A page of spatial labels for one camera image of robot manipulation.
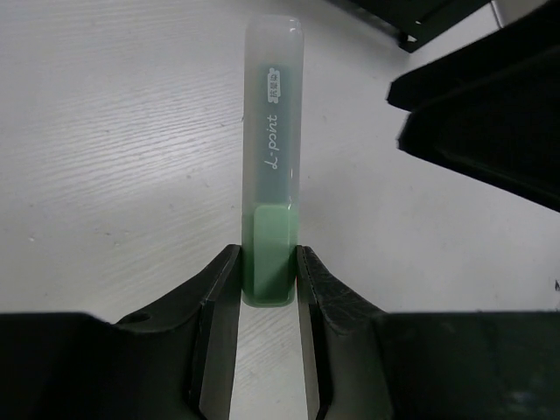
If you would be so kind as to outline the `green highlighter marker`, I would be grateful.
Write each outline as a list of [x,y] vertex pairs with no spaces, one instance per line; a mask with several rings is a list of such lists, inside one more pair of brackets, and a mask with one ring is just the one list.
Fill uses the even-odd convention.
[[246,30],[241,200],[242,297],[293,301],[299,230],[304,34],[294,17],[263,15]]

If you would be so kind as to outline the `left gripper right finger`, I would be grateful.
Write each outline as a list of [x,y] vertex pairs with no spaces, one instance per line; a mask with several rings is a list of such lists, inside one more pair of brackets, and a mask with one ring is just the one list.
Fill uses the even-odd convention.
[[388,388],[373,321],[382,311],[297,247],[297,306],[310,419],[386,419]]

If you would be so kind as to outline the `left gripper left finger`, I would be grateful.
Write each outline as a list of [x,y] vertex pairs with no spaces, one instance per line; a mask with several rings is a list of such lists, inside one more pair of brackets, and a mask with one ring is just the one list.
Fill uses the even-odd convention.
[[141,419],[227,419],[241,306],[241,248],[117,322],[135,347],[125,361]]

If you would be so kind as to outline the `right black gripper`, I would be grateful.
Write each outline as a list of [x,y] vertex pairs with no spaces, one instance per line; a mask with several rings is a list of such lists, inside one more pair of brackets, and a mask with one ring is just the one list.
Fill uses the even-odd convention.
[[557,211],[559,23],[518,21],[410,71],[389,88],[416,158]]

